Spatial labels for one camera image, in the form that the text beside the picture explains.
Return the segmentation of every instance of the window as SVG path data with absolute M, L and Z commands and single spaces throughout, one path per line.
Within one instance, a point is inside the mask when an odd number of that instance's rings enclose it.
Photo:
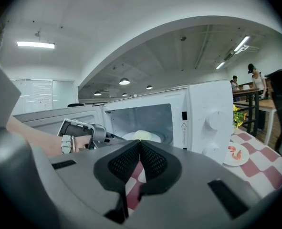
M 75 103 L 74 82 L 53 80 L 12 80 L 21 96 L 12 115 L 66 108 Z

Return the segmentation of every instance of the microwave knob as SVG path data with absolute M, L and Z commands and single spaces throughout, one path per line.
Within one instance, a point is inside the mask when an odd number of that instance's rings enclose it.
M 216 152 L 218 152 L 218 151 L 219 151 L 218 145 L 216 143 L 210 143 L 204 148 L 202 153 L 205 156 L 213 158 L 215 156 Z
M 211 111 L 207 118 L 206 122 L 214 130 L 218 130 L 222 128 L 222 123 L 225 121 L 226 115 L 223 111 L 220 110 L 213 110 Z

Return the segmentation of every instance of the cap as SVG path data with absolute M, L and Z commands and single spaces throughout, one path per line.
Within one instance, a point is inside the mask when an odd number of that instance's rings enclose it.
M 249 65 L 248 65 L 248 74 L 252 73 L 254 68 L 255 68 L 255 66 L 252 63 L 249 63 Z

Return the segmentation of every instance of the woman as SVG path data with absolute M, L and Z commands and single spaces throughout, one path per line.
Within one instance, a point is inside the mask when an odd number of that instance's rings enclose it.
M 256 67 L 250 63 L 248 65 L 248 73 L 252 73 L 252 82 L 253 82 L 253 88 L 259 89 L 260 98 L 264 99 L 266 92 L 267 92 L 267 86 L 264 76 L 259 72 Z M 258 130 L 262 131 L 265 128 L 265 119 L 266 119 L 266 112 L 260 110 L 259 112 L 259 125 Z

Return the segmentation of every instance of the human arm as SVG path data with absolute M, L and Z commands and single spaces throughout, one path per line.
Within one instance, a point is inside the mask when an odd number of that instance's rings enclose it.
M 253 88 L 256 88 L 256 84 L 255 84 L 255 81 L 254 81 L 253 77 L 252 77 L 252 84 L 253 84 Z
M 47 156 L 57 156 L 62 154 L 62 137 L 60 136 L 51 135 L 31 128 L 13 116 L 9 118 L 6 128 L 11 133 L 21 135 L 31 145 L 41 147 Z M 84 144 L 88 144 L 89 140 L 89 135 L 76 137 L 75 147 L 77 152 L 79 151 L 79 148 L 84 147 Z
M 262 75 L 261 75 L 261 81 L 263 82 L 263 86 L 264 86 L 264 90 L 263 90 L 262 96 L 265 97 L 266 96 L 266 91 L 267 91 L 267 85 L 266 85 L 265 78 Z

